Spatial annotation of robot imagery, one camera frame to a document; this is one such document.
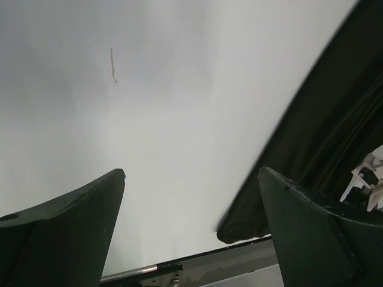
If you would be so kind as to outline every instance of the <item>white surface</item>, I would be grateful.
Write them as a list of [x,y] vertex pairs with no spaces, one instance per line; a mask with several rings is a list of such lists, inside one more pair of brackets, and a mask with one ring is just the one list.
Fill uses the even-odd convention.
[[354,3],[0,0],[0,215],[121,167],[104,274],[222,247],[217,223]]
[[270,266],[204,287],[283,287],[279,265]]

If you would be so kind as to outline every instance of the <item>black fabric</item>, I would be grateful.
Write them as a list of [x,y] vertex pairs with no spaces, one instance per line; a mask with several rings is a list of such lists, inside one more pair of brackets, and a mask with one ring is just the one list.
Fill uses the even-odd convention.
[[259,184],[285,287],[383,286],[383,213],[314,193],[267,167]]
[[124,171],[116,169],[0,218],[0,286],[99,286],[124,179]]
[[383,144],[382,72],[383,1],[360,1],[243,184],[219,226],[219,240],[233,243],[269,233],[257,179],[263,166],[340,198],[351,170]]

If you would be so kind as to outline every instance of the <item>metal frame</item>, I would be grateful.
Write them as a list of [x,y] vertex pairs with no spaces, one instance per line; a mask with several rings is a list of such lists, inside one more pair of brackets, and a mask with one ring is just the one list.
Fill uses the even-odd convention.
[[271,237],[103,277],[101,287],[200,287],[278,263]]

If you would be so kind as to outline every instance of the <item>screw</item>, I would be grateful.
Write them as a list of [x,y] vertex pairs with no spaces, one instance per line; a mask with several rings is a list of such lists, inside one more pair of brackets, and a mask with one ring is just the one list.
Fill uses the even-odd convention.
[[172,282],[171,282],[171,285],[172,287],[179,287],[180,285],[180,281],[178,279],[174,279]]

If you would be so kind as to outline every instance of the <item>black curtain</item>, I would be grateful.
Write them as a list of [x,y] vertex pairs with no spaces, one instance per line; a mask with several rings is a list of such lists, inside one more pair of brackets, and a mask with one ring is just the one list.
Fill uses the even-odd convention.
[[383,1],[362,0],[301,86],[219,226],[218,239],[233,243],[269,233],[257,178],[261,167],[338,199],[352,169],[382,144]]

